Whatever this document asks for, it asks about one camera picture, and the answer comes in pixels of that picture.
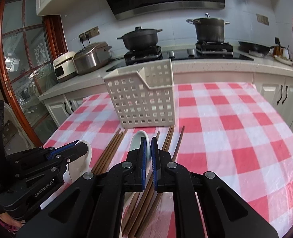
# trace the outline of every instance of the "rice cooker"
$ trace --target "rice cooker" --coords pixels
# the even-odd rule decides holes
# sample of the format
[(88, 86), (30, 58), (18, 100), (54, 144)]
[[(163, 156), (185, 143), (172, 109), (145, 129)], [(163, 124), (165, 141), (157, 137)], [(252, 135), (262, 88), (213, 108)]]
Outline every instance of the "rice cooker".
[(72, 58), (75, 52), (60, 54), (54, 61), (54, 71), (58, 82), (64, 82), (77, 75)]

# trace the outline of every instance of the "table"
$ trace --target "table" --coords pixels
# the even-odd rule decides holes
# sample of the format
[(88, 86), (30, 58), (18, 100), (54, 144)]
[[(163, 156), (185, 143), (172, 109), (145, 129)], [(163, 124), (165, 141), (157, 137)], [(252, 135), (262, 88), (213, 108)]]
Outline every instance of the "table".
[[(174, 100), (171, 155), (185, 125), (177, 162), (195, 173), (215, 172), (283, 237), (293, 225), (293, 133), (281, 116), (248, 83), (175, 85)], [(109, 94), (96, 94), (84, 99), (45, 147), (87, 140), (91, 168), (120, 127)], [(150, 139), (158, 130), (162, 146), (168, 128), (144, 128)], [(137, 131), (128, 130), (109, 167), (125, 160)], [(67, 174), (64, 179), (52, 197), (70, 185)], [(143, 237), (175, 237), (172, 193), (163, 195)]]

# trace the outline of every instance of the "blue gripper pad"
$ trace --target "blue gripper pad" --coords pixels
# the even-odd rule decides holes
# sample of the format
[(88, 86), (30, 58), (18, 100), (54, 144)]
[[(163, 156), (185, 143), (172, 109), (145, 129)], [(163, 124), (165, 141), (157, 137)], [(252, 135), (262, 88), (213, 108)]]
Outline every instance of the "blue gripper pad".
[(47, 157), (47, 160), (48, 160), (48, 161), (49, 161), (49, 160), (52, 160), (52, 159), (55, 157), (55, 155), (61, 153), (61, 152), (64, 151), (65, 149), (69, 149), (70, 147), (74, 146), (78, 141), (79, 141), (79, 140), (75, 140), (75, 141), (73, 141), (73, 142), (71, 142), (71, 143), (69, 143), (69, 144), (66, 144), (66, 145), (64, 145), (64, 146), (62, 146), (62, 147), (60, 147), (60, 148), (58, 148), (58, 149), (53, 150), (53, 151), (49, 154), (49, 156)]

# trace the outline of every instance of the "stove burner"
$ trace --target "stove burner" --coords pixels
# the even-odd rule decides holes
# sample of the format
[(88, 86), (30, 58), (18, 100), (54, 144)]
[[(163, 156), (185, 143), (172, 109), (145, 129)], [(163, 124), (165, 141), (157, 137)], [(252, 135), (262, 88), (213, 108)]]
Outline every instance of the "stove burner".
[(159, 46), (149, 47), (142, 51), (130, 50), (124, 57), (126, 65), (163, 59), (161, 47)]
[(229, 43), (197, 42), (196, 50), (202, 55), (232, 55), (233, 46)]

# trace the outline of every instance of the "wall socket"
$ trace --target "wall socket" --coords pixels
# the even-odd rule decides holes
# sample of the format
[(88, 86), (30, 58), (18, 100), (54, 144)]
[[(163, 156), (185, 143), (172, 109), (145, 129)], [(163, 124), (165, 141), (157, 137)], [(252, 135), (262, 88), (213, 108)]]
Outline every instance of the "wall socket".
[(88, 40), (92, 37), (95, 37), (95, 36), (98, 36), (100, 33), (99, 33), (99, 28), (98, 26), (97, 27), (94, 27), (92, 29), (89, 29), (88, 31), (86, 31), (85, 33), (81, 33), (79, 35), (79, 40)]

